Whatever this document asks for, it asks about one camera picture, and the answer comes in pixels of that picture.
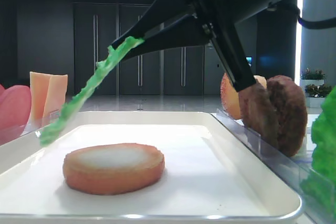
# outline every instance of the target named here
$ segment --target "bread slice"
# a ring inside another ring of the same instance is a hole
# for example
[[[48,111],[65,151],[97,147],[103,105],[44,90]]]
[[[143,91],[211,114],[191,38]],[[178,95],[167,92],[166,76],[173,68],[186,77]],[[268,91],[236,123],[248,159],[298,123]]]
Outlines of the bread slice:
[[[94,195],[117,195],[156,183],[164,166],[164,155],[154,146],[112,144],[67,154],[63,175],[72,189]]]

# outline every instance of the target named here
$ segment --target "green vegetable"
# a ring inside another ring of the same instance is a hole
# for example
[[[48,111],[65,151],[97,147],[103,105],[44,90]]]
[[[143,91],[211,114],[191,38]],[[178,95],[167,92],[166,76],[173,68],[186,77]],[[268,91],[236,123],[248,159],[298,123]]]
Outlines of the green vegetable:
[[[312,168],[326,179],[310,174],[301,183],[302,190],[319,202],[328,212],[336,215],[333,199],[336,193],[336,87],[322,104],[322,113],[313,122],[311,139],[317,146],[312,154]]]
[[[86,86],[73,99],[64,104],[60,117],[56,122],[46,126],[39,136],[40,144],[46,146],[54,142],[73,114],[78,112],[85,101],[90,98],[97,86],[109,74],[109,72],[122,60],[122,58],[133,48],[143,43],[142,39],[128,37],[116,50],[109,46],[109,55],[106,60],[97,63],[97,70],[88,80]]]

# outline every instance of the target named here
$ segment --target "white tray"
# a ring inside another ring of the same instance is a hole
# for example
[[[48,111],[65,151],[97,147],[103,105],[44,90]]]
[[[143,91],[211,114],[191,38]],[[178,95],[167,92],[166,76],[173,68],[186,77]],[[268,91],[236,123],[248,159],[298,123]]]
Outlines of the white tray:
[[[66,186],[67,153],[125,142],[163,152],[157,184],[119,196]],[[47,148],[35,132],[0,147],[1,223],[295,223],[302,213],[300,196],[207,113],[80,112]]]

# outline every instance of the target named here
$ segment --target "potted plant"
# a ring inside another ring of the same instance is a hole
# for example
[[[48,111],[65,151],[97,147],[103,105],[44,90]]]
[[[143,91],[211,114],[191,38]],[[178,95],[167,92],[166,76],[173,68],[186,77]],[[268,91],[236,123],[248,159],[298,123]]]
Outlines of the potted plant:
[[[321,69],[317,69],[315,71],[310,71],[307,68],[305,71],[301,73],[300,87],[303,91],[305,91],[307,85],[315,85],[317,87],[324,84],[325,74]]]
[[[306,105],[309,108],[319,108],[331,92],[332,87],[328,85],[316,86],[314,84],[307,85],[305,88],[308,97],[306,97]]]

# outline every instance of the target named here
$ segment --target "tray rim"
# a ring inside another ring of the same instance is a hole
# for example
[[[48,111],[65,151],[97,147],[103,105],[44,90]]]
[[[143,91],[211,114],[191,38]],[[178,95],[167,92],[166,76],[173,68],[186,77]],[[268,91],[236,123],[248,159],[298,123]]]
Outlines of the tray rim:
[[[235,217],[235,216],[221,216],[221,215],[210,215],[210,216],[167,216],[167,215],[29,215],[29,214],[0,214],[0,219],[1,220],[11,220],[11,219],[27,219],[27,220],[118,220],[118,221],[128,221],[128,220],[146,220],[146,221],[205,221],[205,220],[217,220],[217,221],[253,221],[258,223],[263,223],[265,221],[290,221],[290,220],[297,220],[302,214],[304,214],[305,210],[305,201],[301,197],[301,195],[293,189],[286,181],[284,181],[281,177],[279,177],[265,161],[263,161],[258,155],[256,155],[251,149],[249,148],[246,143],[241,140],[236,134],[234,134],[219,118],[217,118],[213,113],[208,113],[208,112],[182,112],[182,111],[81,111],[78,112],[78,114],[90,114],[90,113],[95,113],[95,114],[103,114],[103,113],[119,113],[119,114],[201,114],[205,116],[210,116],[213,120],[215,120],[217,123],[219,123],[222,127],[224,127],[231,135],[233,135],[236,140],[241,142],[244,146],[244,148],[247,148],[252,154],[258,159],[259,162],[263,163],[279,180],[281,180],[284,184],[286,184],[298,197],[299,200],[299,206],[298,208],[286,215],[283,216],[265,216],[265,217],[259,217],[259,216],[241,216],[241,217]],[[70,128],[66,130],[61,136],[68,134],[69,132],[77,129],[78,127],[84,126],[84,125],[89,125],[89,124],[81,124],[78,126],[75,126],[73,128]],[[39,128],[37,130],[34,130],[32,132],[29,132],[19,138],[17,138],[14,141],[19,141],[20,138],[24,136],[28,136],[30,134],[36,134],[36,132],[40,131],[42,128]],[[4,144],[0,146],[0,148],[9,145],[11,142]],[[23,162],[25,159],[30,158],[32,155],[35,155],[37,152],[40,152],[43,150],[44,147],[40,147],[36,152],[31,153],[28,157],[23,158],[21,162]]]

